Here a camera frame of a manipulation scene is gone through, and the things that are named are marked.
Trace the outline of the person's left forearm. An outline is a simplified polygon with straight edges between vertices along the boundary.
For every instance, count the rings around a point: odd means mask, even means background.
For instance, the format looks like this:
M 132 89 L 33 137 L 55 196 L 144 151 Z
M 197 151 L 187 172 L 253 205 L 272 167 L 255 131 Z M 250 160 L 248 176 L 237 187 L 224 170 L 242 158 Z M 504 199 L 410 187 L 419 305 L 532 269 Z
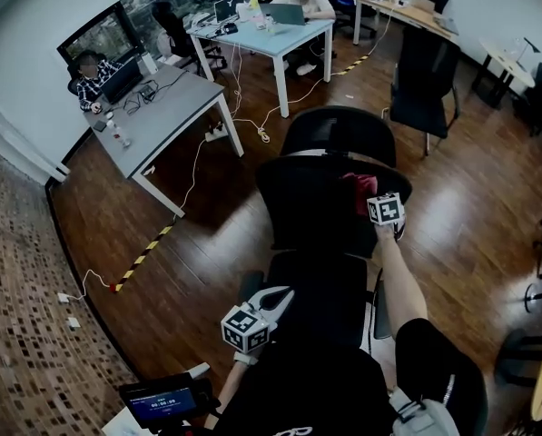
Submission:
M 218 420 L 219 416 L 223 414 L 224 410 L 228 406 L 229 402 L 232 400 L 232 397 L 236 393 L 236 391 L 239 389 L 241 380 L 246 373 L 251 368 L 250 364 L 247 364 L 245 362 L 236 361 L 232 369 L 222 386 L 222 390 L 218 396 L 218 401 L 220 402 L 220 405 L 216 408 L 216 415 L 210 414 L 205 423 L 204 427 L 206 429 L 213 429 Z

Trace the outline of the grey laptop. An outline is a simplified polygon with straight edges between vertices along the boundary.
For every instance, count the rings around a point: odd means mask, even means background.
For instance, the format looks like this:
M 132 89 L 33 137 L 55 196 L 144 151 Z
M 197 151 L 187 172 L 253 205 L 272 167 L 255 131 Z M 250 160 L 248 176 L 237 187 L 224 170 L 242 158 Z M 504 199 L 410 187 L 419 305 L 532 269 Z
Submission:
M 262 13 L 277 24 L 305 25 L 305 16 L 301 5 L 261 4 Z

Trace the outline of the white power strip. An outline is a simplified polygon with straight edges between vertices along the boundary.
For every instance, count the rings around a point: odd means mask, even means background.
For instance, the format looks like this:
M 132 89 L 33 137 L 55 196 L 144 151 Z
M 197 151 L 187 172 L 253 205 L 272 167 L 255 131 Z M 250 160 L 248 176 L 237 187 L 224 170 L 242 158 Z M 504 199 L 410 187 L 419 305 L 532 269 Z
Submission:
M 222 139 L 228 136 L 228 132 L 222 123 L 218 123 L 214 127 L 210 127 L 204 135 L 207 143 Z

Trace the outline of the black mesh chair backrest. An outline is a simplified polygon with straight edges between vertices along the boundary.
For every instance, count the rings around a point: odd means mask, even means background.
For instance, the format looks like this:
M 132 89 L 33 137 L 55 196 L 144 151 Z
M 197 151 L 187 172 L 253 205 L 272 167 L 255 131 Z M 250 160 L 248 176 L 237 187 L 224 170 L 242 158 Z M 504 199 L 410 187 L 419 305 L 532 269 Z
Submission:
M 280 156 L 262 164 L 256 184 L 271 218 L 273 246 L 372 257 L 377 237 L 358 207 L 357 178 L 377 179 L 377 196 L 398 193 L 405 203 L 412 185 L 385 165 L 329 155 Z

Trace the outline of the black stool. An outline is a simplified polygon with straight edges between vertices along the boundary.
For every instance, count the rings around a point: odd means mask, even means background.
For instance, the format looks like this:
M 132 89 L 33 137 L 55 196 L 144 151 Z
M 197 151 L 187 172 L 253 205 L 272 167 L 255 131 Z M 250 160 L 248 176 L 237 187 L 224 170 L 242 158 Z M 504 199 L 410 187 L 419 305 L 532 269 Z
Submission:
M 495 361 L 497 385 L 534 388 L 542 364 L 542 335 L 516 329 L 503 341 Z

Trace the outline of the grey shoulder bag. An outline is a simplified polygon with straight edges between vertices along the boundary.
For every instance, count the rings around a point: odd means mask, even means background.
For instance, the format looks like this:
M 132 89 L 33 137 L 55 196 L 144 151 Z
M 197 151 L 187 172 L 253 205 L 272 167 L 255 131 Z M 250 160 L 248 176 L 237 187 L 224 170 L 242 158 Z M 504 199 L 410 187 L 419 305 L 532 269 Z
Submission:
M 413 401 L 396 388 L 389 396 L 389 404 L 397 415 L 392 436 L 460 436 L 447 408 L 437 401 Z

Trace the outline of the pink cloth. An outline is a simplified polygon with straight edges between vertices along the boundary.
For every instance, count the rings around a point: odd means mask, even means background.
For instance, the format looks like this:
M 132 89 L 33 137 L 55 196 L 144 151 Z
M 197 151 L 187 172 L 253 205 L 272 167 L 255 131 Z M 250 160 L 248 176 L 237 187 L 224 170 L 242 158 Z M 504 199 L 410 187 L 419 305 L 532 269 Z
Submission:
M 370 174 L 346 173 L 341 180 L 353 188 L 356 214 L 368 217 L 368 199 L 377 195 L 378 178 Z

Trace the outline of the light blue table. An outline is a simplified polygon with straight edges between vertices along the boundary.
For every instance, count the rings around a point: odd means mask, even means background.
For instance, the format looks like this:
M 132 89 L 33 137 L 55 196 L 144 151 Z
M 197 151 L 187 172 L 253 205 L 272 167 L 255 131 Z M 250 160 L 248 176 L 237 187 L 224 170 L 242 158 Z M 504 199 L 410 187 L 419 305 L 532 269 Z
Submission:
M 188 34 L 206 78 L 211 82 L 214 81 L 214 77 L 202 48 L 201 40 L 213 40 L 226 45 L 236 45 L 238 48 L 268 56 L 273 61 L 275 70 L 281 116 L 288 118 L 290 111 L 283 57 L 316 36 L 324 35 L 323 81 L 329 83 L 331 79 L 333 24 L 334 21 L 330 19 L 311 20 L 306 25 L 274 25 L 274 31 L 268 32 L 266 29 L 257 29 L 254 22 L 238 22 L 238 31 L 230 35 L 216 35 L 218 25 L 193 27 L 188 31 Z

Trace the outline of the person in black vest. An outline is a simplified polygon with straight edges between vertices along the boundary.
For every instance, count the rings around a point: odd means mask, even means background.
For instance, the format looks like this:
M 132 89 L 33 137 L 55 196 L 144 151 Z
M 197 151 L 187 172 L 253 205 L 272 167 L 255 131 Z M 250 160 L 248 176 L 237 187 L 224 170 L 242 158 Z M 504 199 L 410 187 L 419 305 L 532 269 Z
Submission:
M 488 398 L 478 366 L 430 321 L 395 341 L 398 386 L 446 405 L 460 436 L 481 436 Z M 380 365 L 360 348 L 319 347 L 295 358 L 265 348 L 216 423 L 215 436 L 391 436 L 397 415 Z

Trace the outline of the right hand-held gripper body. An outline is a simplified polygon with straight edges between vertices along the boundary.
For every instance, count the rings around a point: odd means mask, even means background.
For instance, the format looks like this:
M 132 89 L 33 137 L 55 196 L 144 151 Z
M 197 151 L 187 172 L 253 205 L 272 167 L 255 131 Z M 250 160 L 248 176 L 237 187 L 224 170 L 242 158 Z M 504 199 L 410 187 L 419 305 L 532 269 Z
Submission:
M 406 213 L 399 193 L 386 193 L 367 200 L 368 215 L 377 226 L 391 226 L 395 240 L 405 231 Z

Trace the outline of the black chair seat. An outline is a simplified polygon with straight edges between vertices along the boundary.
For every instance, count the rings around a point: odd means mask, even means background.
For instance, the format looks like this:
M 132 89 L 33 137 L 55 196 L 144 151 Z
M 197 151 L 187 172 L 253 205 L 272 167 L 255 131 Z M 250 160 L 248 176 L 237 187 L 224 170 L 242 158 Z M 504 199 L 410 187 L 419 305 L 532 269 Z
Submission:
M 368 268 L 347 254 L 283 252 L 271 260 L 270 286 L 294 291 L 273 340 L 293 346 L 358 348 L 367 304 Z

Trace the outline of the grey desk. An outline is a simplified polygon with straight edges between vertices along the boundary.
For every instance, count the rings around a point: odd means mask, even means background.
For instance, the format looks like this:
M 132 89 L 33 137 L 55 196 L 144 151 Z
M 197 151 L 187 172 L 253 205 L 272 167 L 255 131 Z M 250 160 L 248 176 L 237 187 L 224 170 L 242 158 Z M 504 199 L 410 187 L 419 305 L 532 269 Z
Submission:
M 243 156 L 244 151 L 221 85 L 173 66 L 165 66 L 148 78 L 157 83 L 158 93 L 152 102 L 142 103 L 132 114 L 125 107 L 113 107 L 112 121 L 131 144 L 122 146 L 110 128 L 94 134 L 124 177 L 135 180 L 171 212 L 183 217 L 182 207 L 143 175 L 154 159 L 212 107 L 222 116 L 234 152 Z

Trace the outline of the black coat rack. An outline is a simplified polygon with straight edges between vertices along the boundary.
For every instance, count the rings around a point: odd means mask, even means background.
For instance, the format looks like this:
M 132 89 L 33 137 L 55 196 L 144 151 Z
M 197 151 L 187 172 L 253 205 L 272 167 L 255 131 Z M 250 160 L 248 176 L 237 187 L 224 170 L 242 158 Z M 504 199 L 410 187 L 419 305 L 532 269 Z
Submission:
M 541 300 L 542 300 L 542 292 L 538 292 L 537 285 L 535 283 L 531 283 L 527 287 L 524 294 L 523 303 L 524 303 L 525 311 L 527 313 L 532 313 L 532 308 L 534 304 L 537 301 L 541 301 Z

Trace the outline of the black laptop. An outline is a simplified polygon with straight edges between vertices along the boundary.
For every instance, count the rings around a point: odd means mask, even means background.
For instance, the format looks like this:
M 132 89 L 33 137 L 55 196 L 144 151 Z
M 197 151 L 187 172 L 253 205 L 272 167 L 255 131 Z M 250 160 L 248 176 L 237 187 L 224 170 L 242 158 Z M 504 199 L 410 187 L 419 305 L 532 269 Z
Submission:
M 100 90 L 107 103 L 116 104 L 142 80 L 137 60 L 132 57 L 100 86 Z

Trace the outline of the wooden desk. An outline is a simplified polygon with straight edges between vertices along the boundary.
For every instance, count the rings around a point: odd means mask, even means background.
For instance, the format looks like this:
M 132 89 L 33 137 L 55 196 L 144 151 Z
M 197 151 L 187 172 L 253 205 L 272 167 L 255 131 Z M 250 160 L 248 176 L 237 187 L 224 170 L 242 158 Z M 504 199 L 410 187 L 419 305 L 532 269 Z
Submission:
M 359 8 L 362 5 L 367 5 L 376 11 L 376 24 L 379 23 L 380 15 L 387 15 L 403 23 L 426 29 L 453 43 L 458 41 L 456 33 L 450 32 L 439 24 L 440 21 L 444 21 L 444 17 L 438 13 L 425 11 L 411 3 L 401 5 L 391 0 L 356 0 L 356 2 Z

